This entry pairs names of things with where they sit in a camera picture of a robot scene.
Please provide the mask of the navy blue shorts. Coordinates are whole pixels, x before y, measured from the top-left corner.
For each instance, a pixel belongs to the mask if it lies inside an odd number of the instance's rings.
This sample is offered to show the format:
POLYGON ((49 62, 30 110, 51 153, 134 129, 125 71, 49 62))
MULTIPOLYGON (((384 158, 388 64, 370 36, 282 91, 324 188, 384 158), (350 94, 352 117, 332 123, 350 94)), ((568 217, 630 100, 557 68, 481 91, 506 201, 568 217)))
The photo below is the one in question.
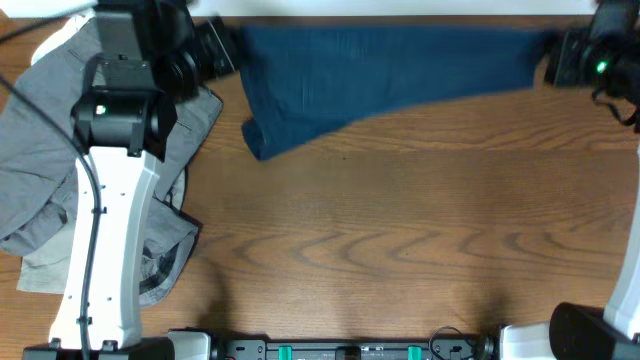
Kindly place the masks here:
POLYGON ((365 117, 529 88, 547 31, 454 26, 242 28, 241 80, 259 161, 365 117))

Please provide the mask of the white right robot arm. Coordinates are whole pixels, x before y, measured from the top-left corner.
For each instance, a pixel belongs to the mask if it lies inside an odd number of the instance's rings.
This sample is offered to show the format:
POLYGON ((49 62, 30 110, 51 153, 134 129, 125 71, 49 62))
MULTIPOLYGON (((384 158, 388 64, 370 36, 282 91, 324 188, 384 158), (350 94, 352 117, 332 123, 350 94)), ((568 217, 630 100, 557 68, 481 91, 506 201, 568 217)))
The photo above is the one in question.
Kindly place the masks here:
MULTIPOLYGON (((550 52, 545 74, 555 87, 591 87, 592 101, 623 126, 637 129, 639 115, 623 118, 611 100, 639 103, 638 0, 598 4, 586 29, 566 32, 550 52), (600 100, 600 95, 608 99, 600 100)), ((550 321, 509 325, 477 338, 476 359, 636 359, 639 356, 639 222, 632 222, 614 291, 603 308, 563 302, 550 321)))

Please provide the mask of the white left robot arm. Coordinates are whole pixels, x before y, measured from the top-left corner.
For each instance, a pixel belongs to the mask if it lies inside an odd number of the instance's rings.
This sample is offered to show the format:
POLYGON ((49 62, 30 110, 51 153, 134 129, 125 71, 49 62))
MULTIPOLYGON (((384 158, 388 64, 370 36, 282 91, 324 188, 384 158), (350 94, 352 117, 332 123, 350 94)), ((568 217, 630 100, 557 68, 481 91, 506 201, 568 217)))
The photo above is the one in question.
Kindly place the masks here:
POLYGON ((78 214, 64 297, 46 343, 27 359, 220 357, 204 330, 142 334, 143 230, 176 104, 234 73, 234 38, 213 17, 195 25, 183 1, 100 1, 100 52, 84 70, 66 143, 77 156, 78 214))

